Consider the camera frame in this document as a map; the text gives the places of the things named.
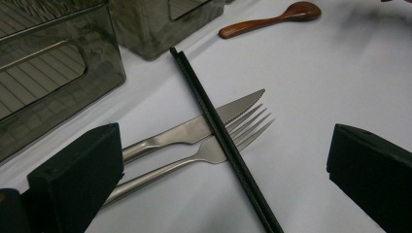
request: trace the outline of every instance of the wooden spoon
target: wooden spoon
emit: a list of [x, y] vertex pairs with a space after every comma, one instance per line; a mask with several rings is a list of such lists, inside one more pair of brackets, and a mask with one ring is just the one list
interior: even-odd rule
[[229, 39], [240, 34], [250, 32], [261, 27], [270, 26], [284, 21], [310, 21], [320, 17], [321, 9], [310, 2], [296, 2], [291, 4], [283, 14], [278, 17], [249, 20], [232, 24], [219, 31], [219, 36]]

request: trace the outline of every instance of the spoon handle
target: spoon handle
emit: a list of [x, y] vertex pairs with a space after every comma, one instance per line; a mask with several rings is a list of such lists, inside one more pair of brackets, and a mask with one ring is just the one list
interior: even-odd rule
[[238, 36], [240, 34], [250, 32], [250, 31], [259, 29], [261, 27], [269, 26], [269, 25], [272, 25], [272, 24], [275, 24], [281, 21], [283, 21], [282, 18], [273, 17], [273, 18], [267, 18], [267, 19], [257, 19], [257, 20], [238, 22], [238, 23], [222, 28], [219, 31], [219, 36], [222, 37], [223, 39], [229, 39], [229, 38]]

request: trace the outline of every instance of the white surface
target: white surface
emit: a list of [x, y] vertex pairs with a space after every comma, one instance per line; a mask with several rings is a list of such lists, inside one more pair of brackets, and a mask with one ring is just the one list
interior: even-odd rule
[[[412, 151], [412, 4], [318, 0], [319, 20], [217, 36], [292, 2], [236, 0], [176, 48], [217, 107], [266, 89], [261, 102], [277, 120], [242, 154], [285, 232], [383, 232], [328, 179], [326, 160], [335, 123]], [[121, 55], [126, 83], [0, 167], [0, 187], [24, 191], [31, 170], [93, 127], [118, 122], [126, 147], [200, 114], [168, 52], [152, 62]], [[155, 152], [127, 166], [124, 180], [197, 148]], [[199, 163], [103, 210], [87, 233], [261, 231], [230, 164]]]

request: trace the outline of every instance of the plastic container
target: plastic container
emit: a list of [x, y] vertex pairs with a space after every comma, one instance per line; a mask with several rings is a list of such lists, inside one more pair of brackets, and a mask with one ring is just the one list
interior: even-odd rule
[[105, 0], [0, 0], [0, 162], [125, 73]]
[[154, 60], [223, 13], [224, 0], [113, 0], [119, 44]]

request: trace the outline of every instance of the knife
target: knife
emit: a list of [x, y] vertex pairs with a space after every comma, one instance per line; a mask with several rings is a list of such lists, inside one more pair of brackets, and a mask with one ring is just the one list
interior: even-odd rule
[[[228, 124], [245, 113], [258, 101], [263, 92], [264, 89], [258, 90], [250, 95], [217, 108], [216, 111], [222, 122]], [[174, 128], [123, 149], [123, 163], [127, 164], [137, 158], [172, 144], [195, 144], [211, 134], [212, 130], [209, 128], [205, 117], [198, 116]]]

